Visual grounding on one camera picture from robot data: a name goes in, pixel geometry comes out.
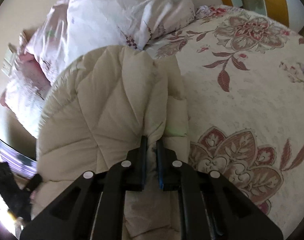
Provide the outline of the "beige quilted down jacket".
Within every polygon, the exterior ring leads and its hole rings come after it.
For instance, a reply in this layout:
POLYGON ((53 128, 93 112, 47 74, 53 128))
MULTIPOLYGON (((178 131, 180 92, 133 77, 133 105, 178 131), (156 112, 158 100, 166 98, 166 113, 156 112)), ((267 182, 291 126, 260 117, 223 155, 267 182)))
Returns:
POLYGON ((39 121, 36 217, 83 172, 101 173, 148 139, 142 192, 125 197, 123 239, 180 239, 177 194, 159 189, 156 141, 188 160, 187 99, 177 59, 107 46, 76 59, 47 94, 39 121))

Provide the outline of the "black framed mirror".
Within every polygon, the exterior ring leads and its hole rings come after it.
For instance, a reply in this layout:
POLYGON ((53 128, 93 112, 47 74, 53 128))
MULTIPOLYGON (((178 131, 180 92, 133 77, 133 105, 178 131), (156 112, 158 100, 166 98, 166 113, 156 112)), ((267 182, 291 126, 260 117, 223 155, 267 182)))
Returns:
POLYGON ((37 162, 19 153, 0 139, 0 157, 7 162, 11 171, 20 177, 31 179, 36 173, 37 162))

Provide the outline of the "left floral pink pillow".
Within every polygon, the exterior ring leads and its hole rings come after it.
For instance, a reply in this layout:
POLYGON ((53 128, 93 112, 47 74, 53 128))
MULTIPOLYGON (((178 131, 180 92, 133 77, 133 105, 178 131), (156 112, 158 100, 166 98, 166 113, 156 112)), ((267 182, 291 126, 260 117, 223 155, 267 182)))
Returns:
POLYGON ((38 138, 40 116, 51 85, 34 56, 25 51, 28 41, 26 30, 23 30, 18 46, 8 45, 14 49, 13 64, 0 104, 10 109, 24 129, 38 138))

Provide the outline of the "floral pink pillow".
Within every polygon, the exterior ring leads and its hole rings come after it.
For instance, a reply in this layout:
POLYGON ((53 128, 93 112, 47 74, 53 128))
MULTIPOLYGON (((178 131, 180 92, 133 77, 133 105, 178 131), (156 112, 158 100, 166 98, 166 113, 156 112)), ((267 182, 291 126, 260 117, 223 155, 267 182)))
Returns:
POLYGON ((89 51, 110 45, 141 50, 194 17, 192 0, 58 0, 25 50, 54 82, 89 51))
POLYGON ((28 41, 26 30, 23 30, 18 46, 8 45, 14 49, 13 64, 0 104, 10 109, 24 129, 38 138, 40 116, 51 85, 34 56, 25 51, 28 41))

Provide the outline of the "floral bed sheet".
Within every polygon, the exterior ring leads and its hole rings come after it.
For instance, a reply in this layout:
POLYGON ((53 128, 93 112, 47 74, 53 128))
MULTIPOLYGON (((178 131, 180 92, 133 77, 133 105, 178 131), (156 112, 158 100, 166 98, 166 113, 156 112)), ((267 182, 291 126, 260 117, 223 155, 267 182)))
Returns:
POLYGON ((252 11, 203 6, 145 49, 177 58, 189 164, 219 171, 289 237, 304 218, 304 37, 252 11))

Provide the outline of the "right floral pink pillow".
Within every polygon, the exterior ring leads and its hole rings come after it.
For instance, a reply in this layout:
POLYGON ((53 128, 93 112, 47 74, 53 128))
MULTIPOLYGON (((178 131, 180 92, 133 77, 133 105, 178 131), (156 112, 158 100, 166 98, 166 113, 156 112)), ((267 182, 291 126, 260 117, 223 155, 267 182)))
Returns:
POLYGON ((110 45, 141 50, 194 17, 192 0, 58 0, 25 50, 54 82, 89 51, 110 45))

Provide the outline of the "white wall switch plate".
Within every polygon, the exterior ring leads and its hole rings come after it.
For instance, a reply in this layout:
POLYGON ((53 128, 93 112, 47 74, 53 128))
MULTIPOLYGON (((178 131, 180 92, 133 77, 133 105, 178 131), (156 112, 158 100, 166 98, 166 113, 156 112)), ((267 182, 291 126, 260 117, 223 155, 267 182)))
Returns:
POLYGON ((2 62, 2 72, 7 76, 11 76, 12 68, 15 62, 15 58, 17 56, 17 49, 16 47, 9 43, 6 49, 6 53, 4 55, 4 59, 2 62))

